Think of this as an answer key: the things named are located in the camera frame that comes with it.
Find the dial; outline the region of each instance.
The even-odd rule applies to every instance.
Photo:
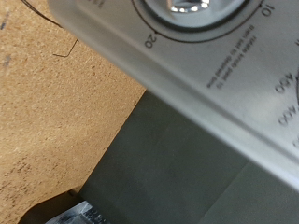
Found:
[[[223,21],[246,0],[145,0],[161,19],[177,27],[202,28]]]
[[[141,19],[168,39],[199,43],[230,34],[263,0],[132,0]]]

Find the knob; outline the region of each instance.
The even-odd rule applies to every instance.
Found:
[[[219,23],[247,0],[144,0],[160,19],[182,28],[203,28]]]

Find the black surface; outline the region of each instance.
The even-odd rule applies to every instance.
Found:
[[[248,163],[148,92],[80,195],[111,223],[198,223]]]

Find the cork board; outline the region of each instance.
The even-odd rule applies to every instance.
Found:
[[[28,0],[51,18],[46,0]],[[0,0],[0,223],[82,185],[144,88],[76,38]]]

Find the number 20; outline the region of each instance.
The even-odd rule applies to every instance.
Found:
[[[148,49],[151,49],[153,47],[153,43],[155,43],[156,41],[157,41],[157,37],[153,34],[150,34],[148,36],[147,41],[144,44]]]

